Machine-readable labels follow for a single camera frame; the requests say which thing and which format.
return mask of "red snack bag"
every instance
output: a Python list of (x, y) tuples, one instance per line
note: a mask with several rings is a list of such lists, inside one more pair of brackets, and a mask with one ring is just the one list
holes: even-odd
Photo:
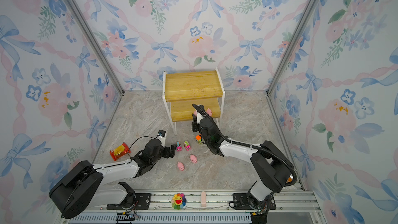
[(131, 153), (131, 151), (129, 150), (129, 147), (126, 145), (125, 142), (123, 142), (123, 144), (113, 150), (109, 151), (109, 154), (111, 154), (111, 157), (113, 158), (113, 161), (116, 161), (119, 157), (125, 155), (127, 153), (127, 151), (129, 153)]

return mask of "floral wallpaper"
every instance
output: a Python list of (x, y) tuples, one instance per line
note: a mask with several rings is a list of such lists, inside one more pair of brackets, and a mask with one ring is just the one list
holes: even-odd
[(162, 90), (164, 70), (216, 66), (226, 90), (265, 90), (307, 1), (76, 0), (126, 90)]
[(0, 222), (53, 223), (49, 190), (92, 161), (120, 95), (63, 0), (0, 4)]
[(328, 224), (398, 223), (397, 9), (317, 2), (272, 95)]

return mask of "rainbow flower toy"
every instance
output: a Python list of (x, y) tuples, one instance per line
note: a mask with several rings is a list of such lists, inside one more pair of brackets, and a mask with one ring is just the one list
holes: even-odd
[(182, 209), (185, 207), (187, 203), (187, 200), (185, 199), (185, 196), (183, 193), (178, 193), (173, 196), (172, 198), (172, 207), (174, 209)]

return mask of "toy car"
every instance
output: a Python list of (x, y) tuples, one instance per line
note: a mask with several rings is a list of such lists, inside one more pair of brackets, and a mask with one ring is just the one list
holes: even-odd
[(191, 146), (189, 145), (188, 141), (184, 141), (184, 147), (187, 151), (191, 149)]
[(177, 142), (177, 151), (178, 151), (178, 152), (181, 152), (181, 151), (182, 151), (182, 147), (181, 147), (180, 142)]

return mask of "wooden shelf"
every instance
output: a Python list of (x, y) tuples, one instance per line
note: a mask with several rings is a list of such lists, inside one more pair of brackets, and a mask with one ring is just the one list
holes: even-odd
[(193, 99), (185, 101), (171, 102), (171, 117), (173, 122), (178, 121), (192, 121), (192, 114), (195, 110), (192, 104), (203, 105), (205, 110), (210, 108), (212, 110), (212, 117), (219, 118), (221, 114), (220, 106), (218, 105), (217, 98), (211, 99)]
[(222, 97), (222, 87), (216, 70), (166, 74), (166, 102), (217, 97)]

